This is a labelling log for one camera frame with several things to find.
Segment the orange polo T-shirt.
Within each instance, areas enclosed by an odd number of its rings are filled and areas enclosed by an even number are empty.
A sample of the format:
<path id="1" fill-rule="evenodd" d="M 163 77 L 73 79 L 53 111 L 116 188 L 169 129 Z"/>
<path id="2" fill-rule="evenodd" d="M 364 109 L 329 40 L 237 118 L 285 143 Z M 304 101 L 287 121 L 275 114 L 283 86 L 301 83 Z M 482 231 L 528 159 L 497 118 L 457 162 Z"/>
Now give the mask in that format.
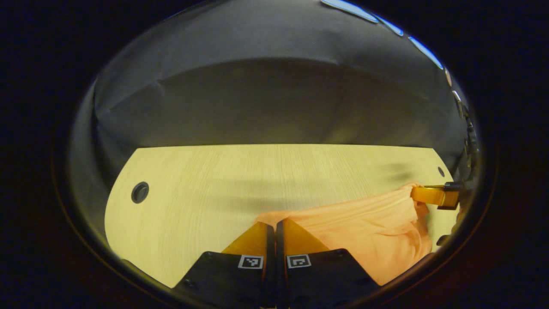
<path id="1" fill-rule="evenodd" d="M 275 226 L 290 219 L 330 250 L 344 248 L 378 284 L 408 271 L 433 250 L 423 202 L 411 197 L 420 184 L 355 201 L 295 211 L 264 212 L 255 218 Z"/>

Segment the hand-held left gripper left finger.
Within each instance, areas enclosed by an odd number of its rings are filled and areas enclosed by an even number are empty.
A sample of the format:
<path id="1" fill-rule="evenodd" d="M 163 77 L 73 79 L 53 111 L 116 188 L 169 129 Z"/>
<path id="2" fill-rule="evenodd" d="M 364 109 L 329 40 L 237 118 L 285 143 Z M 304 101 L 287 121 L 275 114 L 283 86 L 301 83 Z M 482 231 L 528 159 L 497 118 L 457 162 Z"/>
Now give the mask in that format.
<path id="1" fill-rule="evenodd" d="M 272 309 L 275 270 L 275 231 L 258 222 L 222 252 L 203 252 L 174 290 L 211 309 Z"/>

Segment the black backdrop cloth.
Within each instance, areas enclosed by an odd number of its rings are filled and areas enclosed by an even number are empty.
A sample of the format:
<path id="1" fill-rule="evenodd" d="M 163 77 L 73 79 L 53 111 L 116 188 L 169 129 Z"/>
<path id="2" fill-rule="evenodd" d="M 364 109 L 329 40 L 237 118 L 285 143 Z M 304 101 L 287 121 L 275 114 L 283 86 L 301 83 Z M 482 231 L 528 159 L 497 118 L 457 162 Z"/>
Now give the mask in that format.
<path id="1" fill-rule="evenodd" d="M 102 223 L 138 148 L 349 143 L 432 148 L 466 164 L 459 83 L 419 39 L 340 0 L 208 0 L 158 23 L 106 63 L 67 152 L 78 210 Z"/>

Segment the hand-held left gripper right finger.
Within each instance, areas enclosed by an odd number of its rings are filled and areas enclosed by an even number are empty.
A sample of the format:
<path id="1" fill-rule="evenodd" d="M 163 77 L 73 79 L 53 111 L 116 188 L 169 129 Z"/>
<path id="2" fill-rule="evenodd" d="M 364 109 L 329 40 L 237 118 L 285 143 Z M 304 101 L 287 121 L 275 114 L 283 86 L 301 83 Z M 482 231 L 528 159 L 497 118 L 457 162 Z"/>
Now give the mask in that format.
<path id="1" fill-rule="evenodd" d="M 277 309 L 347 309 L 379 288 L 348 250 L 290 219 L 277 223 Z"/>

